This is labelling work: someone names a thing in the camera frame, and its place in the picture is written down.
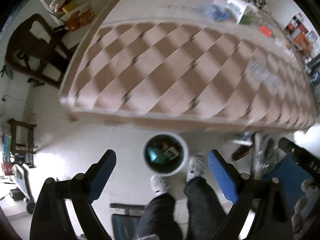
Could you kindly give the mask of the orange cardboard box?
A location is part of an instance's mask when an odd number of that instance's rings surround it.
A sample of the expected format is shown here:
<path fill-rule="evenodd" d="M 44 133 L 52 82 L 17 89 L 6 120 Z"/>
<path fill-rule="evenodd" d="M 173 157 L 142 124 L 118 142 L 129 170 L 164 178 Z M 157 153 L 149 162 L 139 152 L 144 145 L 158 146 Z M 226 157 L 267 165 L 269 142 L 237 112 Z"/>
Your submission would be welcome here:
<path fill-rule="evenodd" d="M 89 25 L 95 13 L 92 9 L 91 3 L 87 3 L 81 10 L 75 11 L 66 21 L 66 26 L 70 31 L 76 31 L 84 26 Z"/>

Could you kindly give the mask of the clear plastic wrapper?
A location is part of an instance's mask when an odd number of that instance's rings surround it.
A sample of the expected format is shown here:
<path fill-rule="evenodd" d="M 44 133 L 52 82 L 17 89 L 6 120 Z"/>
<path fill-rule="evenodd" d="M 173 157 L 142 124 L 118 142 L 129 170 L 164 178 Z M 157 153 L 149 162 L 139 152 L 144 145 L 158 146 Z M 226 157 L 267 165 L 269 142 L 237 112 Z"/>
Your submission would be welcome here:
<path fill-rule="evenodd" d="M 252 57 L 247 64 L 246 72 L 271 90 L 277 89 L 280 85 L 279 77 L 272 72 L 267 61 L 258 61 Z"/>

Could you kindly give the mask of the red small packet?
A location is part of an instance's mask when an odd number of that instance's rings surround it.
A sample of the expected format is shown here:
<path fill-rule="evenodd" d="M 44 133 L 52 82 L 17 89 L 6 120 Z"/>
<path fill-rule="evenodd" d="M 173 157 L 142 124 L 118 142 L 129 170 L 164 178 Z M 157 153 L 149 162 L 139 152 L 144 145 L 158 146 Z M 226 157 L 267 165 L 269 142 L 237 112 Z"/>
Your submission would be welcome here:
<path fill-rule="evenodd" d="M 270 29 L 268 26 L 266 26 L 266 25 L 262 25 L 261 27 L 260 27 L 260 31 L 265 35 L 265 36 L 267 36 L 267 37 L 272 37 L 272 35 L 273 35 L 273 31 L 272 31 L 272 29 Z"/>

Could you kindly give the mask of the left grey slipper foot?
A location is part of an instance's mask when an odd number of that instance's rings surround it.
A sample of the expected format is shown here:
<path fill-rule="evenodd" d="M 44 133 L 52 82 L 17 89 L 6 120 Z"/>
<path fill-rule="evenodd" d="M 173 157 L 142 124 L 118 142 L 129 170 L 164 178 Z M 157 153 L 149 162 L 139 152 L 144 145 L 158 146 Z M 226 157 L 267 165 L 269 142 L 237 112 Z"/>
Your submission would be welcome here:
<path fill-rule="evenodd" d="M 169 192 L 166 179 L 163 176 L 154 175 L 150 179 L 150 186 L 156 196 Z"/>

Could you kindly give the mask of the white green Doctor box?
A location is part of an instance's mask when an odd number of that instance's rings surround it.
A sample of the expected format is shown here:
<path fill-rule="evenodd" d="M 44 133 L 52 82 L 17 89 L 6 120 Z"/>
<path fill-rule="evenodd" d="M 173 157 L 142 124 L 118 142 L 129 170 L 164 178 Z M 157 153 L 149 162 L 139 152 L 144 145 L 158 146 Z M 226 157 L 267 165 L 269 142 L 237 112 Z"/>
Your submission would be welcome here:
<path fill-rule="evenodd" d="M 254 5 L 243 0 L 227 0 L 225 8 L 237 24 L 252 24 L 258 13 L 258 9 Z"/>

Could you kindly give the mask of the dark wooden chair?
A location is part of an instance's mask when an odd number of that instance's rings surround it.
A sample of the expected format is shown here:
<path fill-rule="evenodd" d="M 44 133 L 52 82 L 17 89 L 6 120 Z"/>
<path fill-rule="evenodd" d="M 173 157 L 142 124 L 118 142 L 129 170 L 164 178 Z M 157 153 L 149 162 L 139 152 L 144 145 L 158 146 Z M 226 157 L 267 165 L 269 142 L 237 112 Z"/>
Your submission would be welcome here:
<path fill-rule="evenodd" d="M 49 42 L 36 37 L 31 32 L 35 22 L 39 23 L 49 35 Z M 4 58 L 5 65 L 17 72 L 60 88 L 75 52 L 75 48 L 68 49 L 62 41 L 67 33 L 67 30 L 55 31 L 40 14 L 33 14 L 12 33 Z M 57 80 L 44 75 L 43 72 L 49 64 L 60 72 Z"/>

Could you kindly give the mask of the white round trash bin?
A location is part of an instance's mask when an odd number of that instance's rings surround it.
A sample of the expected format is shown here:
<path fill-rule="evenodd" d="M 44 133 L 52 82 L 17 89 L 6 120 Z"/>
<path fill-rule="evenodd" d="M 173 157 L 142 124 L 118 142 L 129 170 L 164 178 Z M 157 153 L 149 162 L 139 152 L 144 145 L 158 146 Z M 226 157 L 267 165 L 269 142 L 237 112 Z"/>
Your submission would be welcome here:
<path fill-rule="evenodd" d="M 150 161 L 146 149 L 158 148 L 159 162 Z M 177 133 L 160 132 L 152 135 L 144 144 L 143 158 L 146 166 L 156 174 L 173 176 L 180 172 L 189 158 L 189 147 L 185 140 Z"/>

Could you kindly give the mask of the left dark trouser leg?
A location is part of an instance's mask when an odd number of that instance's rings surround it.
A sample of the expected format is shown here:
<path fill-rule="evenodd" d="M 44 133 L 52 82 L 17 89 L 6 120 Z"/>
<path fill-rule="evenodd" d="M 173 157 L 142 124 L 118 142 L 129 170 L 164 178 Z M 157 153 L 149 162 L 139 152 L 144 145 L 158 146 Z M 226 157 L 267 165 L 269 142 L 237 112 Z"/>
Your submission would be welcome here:
<path fill-rule="evenodd" d="M 174 220 L 175 203 L 168 193 L 153 198 L 139 220 L 134 239 L 183 239 Z"/>

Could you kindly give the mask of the teal box in bin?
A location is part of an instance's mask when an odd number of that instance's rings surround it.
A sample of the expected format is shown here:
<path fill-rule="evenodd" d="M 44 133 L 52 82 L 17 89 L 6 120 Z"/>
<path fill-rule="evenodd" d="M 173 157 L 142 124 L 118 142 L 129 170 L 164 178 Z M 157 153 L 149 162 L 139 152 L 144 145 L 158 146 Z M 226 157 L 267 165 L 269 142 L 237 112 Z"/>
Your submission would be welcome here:
<path fill-rule="evenodd" d="M 151 162 L 153 162 L 153 163 L 158 163 L 159 162 L 159 156 L 161 154 L 160 154 L 160 151 L 159 151 L 158 148 L 148 147 L 146 149 L 146 152 L 147 152 L 147 155 L 148 155 L 148 157 L 149 157 Z"/>

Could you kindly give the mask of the dark wooden stool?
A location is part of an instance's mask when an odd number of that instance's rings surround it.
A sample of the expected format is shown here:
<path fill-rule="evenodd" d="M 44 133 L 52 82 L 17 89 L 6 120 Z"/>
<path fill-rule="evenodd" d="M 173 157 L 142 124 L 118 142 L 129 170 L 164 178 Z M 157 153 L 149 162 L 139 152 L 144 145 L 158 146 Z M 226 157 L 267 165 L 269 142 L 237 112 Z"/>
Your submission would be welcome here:
<path fill-rule="evenodd" d="M 34 130 L 35 124 L 10 119 L 8 121 L 11 131 L 12 154 L 34 154 Z"/>

